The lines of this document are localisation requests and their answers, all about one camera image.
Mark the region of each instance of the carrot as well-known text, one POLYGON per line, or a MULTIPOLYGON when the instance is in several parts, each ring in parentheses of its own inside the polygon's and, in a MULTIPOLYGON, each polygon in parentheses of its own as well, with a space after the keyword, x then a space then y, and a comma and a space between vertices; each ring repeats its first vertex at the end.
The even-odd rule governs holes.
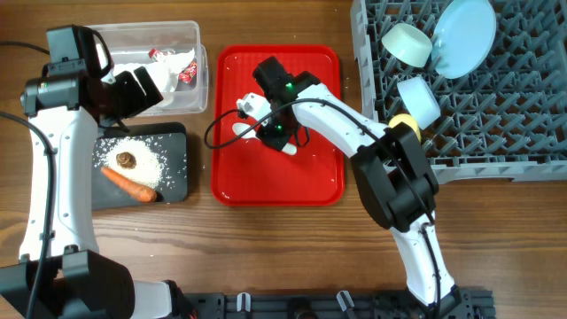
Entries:
POLYGON ((102 167, 100 171, 116 186, 128 193, 131 197, 141 203, 152 203, 158 198, 158 193, 148 186, 132 182, 128 178, 116 173, 109 167, 102 167))

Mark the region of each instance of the dish rack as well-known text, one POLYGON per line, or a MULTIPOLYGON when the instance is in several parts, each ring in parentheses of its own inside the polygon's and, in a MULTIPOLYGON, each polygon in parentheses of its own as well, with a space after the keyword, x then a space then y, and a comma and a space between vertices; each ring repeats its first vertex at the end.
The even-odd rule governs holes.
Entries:
POLYGON ((441 117, 422 131, 440 183, 466 178, 567 180, 567 3, 496 0, 498 29, 486 60, 448 80, 438 61, 416 68, 392 58, 380 39, 404 22, 430 38, 450 0, 354 0, 354 55, 362 113, 388 121, 404 112, 396 84, 422 76, 441 117))

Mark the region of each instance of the red tray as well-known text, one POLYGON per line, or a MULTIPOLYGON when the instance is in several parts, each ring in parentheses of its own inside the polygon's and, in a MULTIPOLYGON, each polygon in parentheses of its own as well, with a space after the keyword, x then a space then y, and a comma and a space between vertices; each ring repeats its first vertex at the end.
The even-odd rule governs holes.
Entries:
MULTIPOLYGON (((218 61, 215 117, 237 107, 237 100, 254 92, 263 96, 252 71, 275 56, 297 75, 309 71, 340 98, 340 63, 337 54, 321 45, 237 45, 225 49, 218 61)), ((235 137, 236 122, 253 124, 236 115, 215 128, 214 144, 235 137)), ((343 153, 313 131, 311 142, 294 156, 274 151, 260 140, 238 140, 213 152, 211 189, 228 206, 327 206, 345 191, 343 153)), ((299 134, 301 143, 305 135, 299 134)))

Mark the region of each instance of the light blue plate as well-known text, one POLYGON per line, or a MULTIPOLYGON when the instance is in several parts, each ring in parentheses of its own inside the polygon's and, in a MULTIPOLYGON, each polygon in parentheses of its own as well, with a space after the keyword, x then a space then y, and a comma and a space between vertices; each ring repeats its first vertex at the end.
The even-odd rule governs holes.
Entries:
POLYGON ((488 0, 454 0, 435 27, 431 59, 440 55, 435 70, 456 79, 477 69, 496 36, 496 14, 488 0))

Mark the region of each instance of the wooden surface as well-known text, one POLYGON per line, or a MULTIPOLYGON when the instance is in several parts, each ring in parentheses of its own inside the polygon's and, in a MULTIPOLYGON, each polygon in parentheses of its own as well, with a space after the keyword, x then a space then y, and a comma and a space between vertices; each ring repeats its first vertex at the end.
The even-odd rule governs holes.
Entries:
MULTIPOLYGON (((334 206, 233 209, 211 194, 211 152, 199 142, 213 119, 216 59, 235 43, 329 45, 342 61, 344 100, 360 110, 350 0, 107 2, 0 4, 0 40, 44 47, 46 28, 71 23, 193 19, 201 27, 211 74, 208 110, 134 121, 180 121, 191 132, 192 193, 181 204, 95 212, 103 255, 126 265, 136 279, 172 279, 185 292, 370 292, 405 287, 392 236, 362 208, 348 164, 346 192, 334 206)), ((1 48, 0 61, 0 110, 21 114, 19 94, 47 59, 26 49, 1 48)), ((31 144, 25 129, 7 121, 0 128, 0 266, 8 266, 17 262, 27 225, 31 144)), ((447 267, 459 285, 493 290, 499 318, 566 316, 566 194, 567 183, 492 180, 441 186, 436 197, 438 233, 447 267)), ((0 301, 0 318, 17 317, 0 301)))

